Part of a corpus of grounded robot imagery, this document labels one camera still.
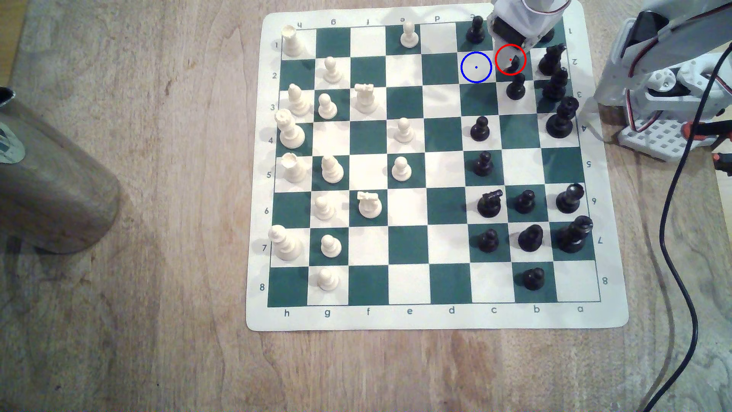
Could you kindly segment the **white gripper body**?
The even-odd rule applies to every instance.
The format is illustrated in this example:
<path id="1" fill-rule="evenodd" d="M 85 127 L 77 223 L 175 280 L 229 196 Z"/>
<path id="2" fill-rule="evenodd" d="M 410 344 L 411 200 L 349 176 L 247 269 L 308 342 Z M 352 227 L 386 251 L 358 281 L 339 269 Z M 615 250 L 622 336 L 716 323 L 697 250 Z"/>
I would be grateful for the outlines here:
<path id="1" fill-rule="evenodd" d="M 488 32 L 499 45 L 530 51 L 562 17 L 571 1 L 493 1 Z"/>

